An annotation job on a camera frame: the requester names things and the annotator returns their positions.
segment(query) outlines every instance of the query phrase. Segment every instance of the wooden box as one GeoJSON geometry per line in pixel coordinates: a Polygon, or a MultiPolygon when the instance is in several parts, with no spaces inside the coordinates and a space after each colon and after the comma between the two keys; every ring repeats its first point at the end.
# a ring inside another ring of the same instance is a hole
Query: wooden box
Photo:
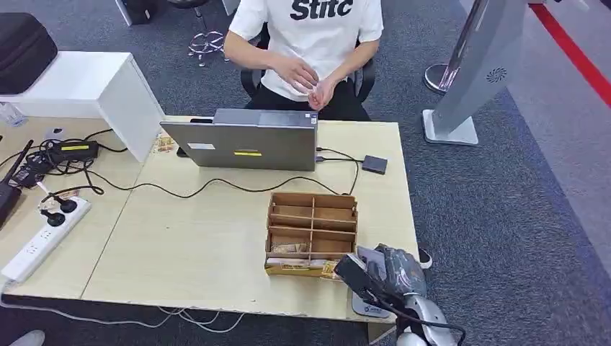
{"type": "Polygon", "coordinates": [[[328,277],[335,261],[356,251],[357,221],[353,196],[273,193],[267,214],[267,274],[328,277]]]}

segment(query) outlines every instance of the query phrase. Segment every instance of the stool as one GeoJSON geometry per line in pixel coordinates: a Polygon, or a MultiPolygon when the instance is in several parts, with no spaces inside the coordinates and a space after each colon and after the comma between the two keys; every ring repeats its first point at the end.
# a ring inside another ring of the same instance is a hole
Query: stool
{"type": "Polygon", "coordinates": [[[208,31],[206,21],[200,12],[200,6],[209,2],[209,0],[168,0],[168,2],[178,9],[194,9],[197,21],[202,26],[202,32],[198,33],[191,39],[189,44],[189,56],[197,54],[197,58],[200,60],[200,67],[206,66],[205,63],[201,62],[202,56],[208,53],[221,52],[223,51],[223,39],[224,36],[218,31],[208,31]]]}

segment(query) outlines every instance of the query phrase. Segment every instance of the hand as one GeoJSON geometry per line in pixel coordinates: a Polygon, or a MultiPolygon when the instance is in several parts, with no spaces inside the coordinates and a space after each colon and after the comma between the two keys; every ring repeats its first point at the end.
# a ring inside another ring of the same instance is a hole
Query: hand
{"type": "Polygon", "coordinates": [[[319,111],[325,108],[333,98],[336,81],[324,79],[316,85],[316,89],[308,94],[308,103],[310,108],[319,111]]]}
{"type": "Polygon", "coordinates": [[[279,54],[270,65],[280,78],[298,92],[307,94],[318,83],[316,71],[300,58],[288,58],[279,54]]]}

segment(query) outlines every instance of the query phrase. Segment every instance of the gray laptop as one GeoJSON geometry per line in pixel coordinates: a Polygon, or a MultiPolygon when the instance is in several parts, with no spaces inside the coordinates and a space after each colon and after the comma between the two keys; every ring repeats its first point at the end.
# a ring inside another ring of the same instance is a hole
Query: gray laptop
{"type": "Polygon", "coordinates": [[[161,127],[203,167],[313,171],[315,112],[219,109],[212,122],[161,127]]]}

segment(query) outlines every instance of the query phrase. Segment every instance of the red floor line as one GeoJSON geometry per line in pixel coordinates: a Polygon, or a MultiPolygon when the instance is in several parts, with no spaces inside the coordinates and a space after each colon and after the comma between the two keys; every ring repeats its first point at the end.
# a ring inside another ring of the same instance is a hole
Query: red floor line
{"type": "Polygon", "coordinates": [[[541,24],[550,33],[558,46],[577,67],[581,75],[594,88],[600,98],[611,107],[611,83],[603,76],[600,70],[588,59],[579,46],[560,26],[556,18],[543,4],[530,4],[532,11],[537,15],[541,24]]]}

